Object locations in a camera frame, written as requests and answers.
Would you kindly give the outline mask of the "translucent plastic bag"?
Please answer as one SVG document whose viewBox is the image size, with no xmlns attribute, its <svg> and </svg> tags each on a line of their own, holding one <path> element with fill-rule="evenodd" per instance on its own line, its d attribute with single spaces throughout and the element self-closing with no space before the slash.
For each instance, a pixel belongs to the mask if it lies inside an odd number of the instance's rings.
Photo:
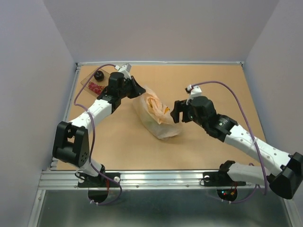
<svg viewBox="0 0 303 227">
<path fill-rule="evenodd" d="M 170 108 L 156 93 L 144 87 L 145 93 L 133 100 L 133 107 L 143 126 L 157 139 L 168 140 L 182 132 L 182 125 L 174 123 Z"/>
</svg>

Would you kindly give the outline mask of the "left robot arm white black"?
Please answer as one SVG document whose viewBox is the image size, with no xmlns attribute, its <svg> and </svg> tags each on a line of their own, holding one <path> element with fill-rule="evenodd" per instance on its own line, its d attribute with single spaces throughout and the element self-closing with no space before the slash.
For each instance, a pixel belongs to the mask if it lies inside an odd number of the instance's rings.
<svg viewBox="0 0 303 227">
<path fill-rule="evenodd" d="M 101 186 L 105 179 L 114 182 L 105 175 L 105 167 L 92 159 L 94 141 L 89 143 L 89 133 L 92 132 L 95 139 L 95 126 L 110 116 L 123 98 L 137 98 L 145 92 L 133 76 L 121 72 L 111 73 L 108 85 L 90 108 L 84 108 L 85 112 L 72 121 L 62 121 L 57 125 L 53 157 L 81 170 L 89 176 L 94 186 Z"/>
</svg>

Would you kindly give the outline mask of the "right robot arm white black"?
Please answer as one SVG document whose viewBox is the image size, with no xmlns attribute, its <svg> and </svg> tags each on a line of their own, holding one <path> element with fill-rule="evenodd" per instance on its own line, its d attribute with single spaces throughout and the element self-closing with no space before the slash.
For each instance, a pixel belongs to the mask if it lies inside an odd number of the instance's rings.
<svg viewBox="0 0 303 227">
<path fill-rule="evenodd" d="M 171 117 L 175 123 L 194 122 L 205 132 L 233 146 L 260 163 L 246 166 L 226 161 L 220 166 L 218 180 L 222 184 L 248 182 L 268 185 L 278 196 L 292 199 L 303 181 L 303 156 L 289 154 L 252 137 L 234 119 L 216 112 L 213 102 L 205 96 L 175 101 Z"/>
</svg>

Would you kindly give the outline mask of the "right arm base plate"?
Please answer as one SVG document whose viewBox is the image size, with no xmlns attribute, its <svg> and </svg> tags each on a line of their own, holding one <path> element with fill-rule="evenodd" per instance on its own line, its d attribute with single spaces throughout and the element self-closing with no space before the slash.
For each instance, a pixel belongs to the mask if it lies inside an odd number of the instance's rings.
<svg viewBox="0 0 303 227">
<path fill-rule="evenodd" d="M 217 195 L 222 201 L 235 202 L 238 196 L 238 186 L 246 186 L 243 181 L 234 181 L 223 172 L 205 172 L 200 180 L 204 187 L 216 187 Z"/>
</svg>

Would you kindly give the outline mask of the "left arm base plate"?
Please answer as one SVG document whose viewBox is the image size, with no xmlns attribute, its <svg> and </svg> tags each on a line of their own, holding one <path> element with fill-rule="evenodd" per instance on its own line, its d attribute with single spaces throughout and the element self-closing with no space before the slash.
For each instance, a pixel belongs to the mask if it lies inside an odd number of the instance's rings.
<svg viewBox="0 0 303 227">
<path fill-rule="evenodd" d="M 79 188 L 118 188 L 118 183 L 120 182 L 120 173 L 106 173 L 107 178 L 97 175 L 90 176 L 82 172 L 76 172 L 75 177 L 78 179 Z"/>
</svg>

